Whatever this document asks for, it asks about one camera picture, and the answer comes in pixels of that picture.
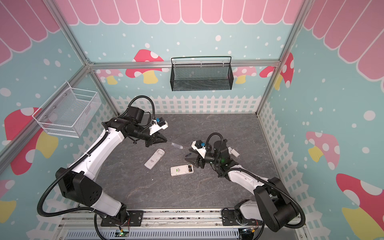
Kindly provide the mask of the clear handle screwdriver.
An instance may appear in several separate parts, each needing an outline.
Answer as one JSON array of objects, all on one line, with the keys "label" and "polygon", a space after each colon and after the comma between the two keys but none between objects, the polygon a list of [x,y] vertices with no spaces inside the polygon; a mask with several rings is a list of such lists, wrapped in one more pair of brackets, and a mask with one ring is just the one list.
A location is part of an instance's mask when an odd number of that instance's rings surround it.
[{"label": "clear handle screwdriver", "polygon": [[175,148],[178,148],[178,149],[183,149],[184,147],[182,145],[179,145],[179,144],[176,144],[176,143],[173,143],[173,142],[169,142],[169,144]]}]

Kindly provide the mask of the white air conditioner remote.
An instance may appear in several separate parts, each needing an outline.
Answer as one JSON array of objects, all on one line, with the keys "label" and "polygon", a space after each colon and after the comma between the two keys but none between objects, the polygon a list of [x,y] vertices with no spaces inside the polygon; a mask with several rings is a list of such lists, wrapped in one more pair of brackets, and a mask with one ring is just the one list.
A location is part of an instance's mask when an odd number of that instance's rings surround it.
[{"label": "white air conditioner remote", "polygon": [[176,166],[171,167],[171,176],[181,176],[181,175],[187,175],[194,173],[194,168],[192,165],[182,165],[182,166]]}]

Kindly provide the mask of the white remote control back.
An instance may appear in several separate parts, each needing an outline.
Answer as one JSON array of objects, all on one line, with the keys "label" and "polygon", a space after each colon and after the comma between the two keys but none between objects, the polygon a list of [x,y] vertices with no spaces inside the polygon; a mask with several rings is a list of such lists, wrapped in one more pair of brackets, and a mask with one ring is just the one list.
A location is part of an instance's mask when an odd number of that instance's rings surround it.
[{"label": "white remote control back", "polygon": [[165,151],[163,149],[157,149],[154,154],[147,160],[145,167],[151,170],[164,155]]}]

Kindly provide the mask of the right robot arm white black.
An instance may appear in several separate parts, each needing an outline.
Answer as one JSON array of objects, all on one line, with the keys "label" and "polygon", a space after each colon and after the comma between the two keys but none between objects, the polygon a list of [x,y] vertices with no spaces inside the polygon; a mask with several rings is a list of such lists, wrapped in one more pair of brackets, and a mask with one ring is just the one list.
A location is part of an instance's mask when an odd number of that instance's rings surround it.
[{"label": "right robot arm white black", "polygon": [[299,203],[288,193],[282,181],[276,177],[267,179],[244,169],[229,153],[226,140],[216,141],[213,146],[201,140],[194,141],[189,151],[197,156],[186,158],[196,168],[209,164],[219,178],[236,183],[254,194],[255,200],[242,200],[232,209],[224,210],[225,225],[267,226],[277,232],[281,228],[301,228],[305,224],[305,213]]}]

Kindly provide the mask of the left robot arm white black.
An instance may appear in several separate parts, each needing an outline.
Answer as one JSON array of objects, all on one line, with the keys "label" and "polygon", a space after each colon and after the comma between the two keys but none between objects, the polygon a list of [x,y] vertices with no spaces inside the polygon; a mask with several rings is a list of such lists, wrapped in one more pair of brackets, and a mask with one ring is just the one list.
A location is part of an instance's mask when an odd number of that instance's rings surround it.
[{"label": "left robot arm white black", "polygon": [[168,127],[164,118],[151,119],[147,126],[142,126],[140,123],[145,112],[136,107],[129,107],[128,110],[128,116],[103,123],[105,129],[102,135],[82,156],[78,165],[68,167],[67,174],[64,168],[56,173],[63,197],[89,207],[92,212],[120,218],[122,222],[126,218],[124,204],[106,194],[94,180],[105,160],[124,139],[143,140],[146,147],[165,143],[167,139],[160,131]]}]

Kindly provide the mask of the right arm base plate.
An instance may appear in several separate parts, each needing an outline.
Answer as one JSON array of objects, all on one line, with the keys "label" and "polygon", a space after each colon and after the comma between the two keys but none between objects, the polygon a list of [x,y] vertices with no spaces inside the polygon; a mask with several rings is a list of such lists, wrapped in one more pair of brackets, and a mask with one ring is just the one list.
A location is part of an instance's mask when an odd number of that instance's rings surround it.
[{"label": "right arm base plate", "polygon": [[235,209],[224,208],[221,211],[223,226],[261,226],[263,221],[255,219],[246,219]]}]

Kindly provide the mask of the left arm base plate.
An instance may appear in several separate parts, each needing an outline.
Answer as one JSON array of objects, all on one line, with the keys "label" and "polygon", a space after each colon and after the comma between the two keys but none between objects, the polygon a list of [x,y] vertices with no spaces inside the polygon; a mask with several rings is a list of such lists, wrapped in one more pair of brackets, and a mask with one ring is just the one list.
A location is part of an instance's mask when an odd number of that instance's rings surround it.
[{"label": "left arm base plate", "polygon": [[128,210],[119,213],[115,217],[102,219],[102,227],[140,227],[143,220],[144,211]]}]

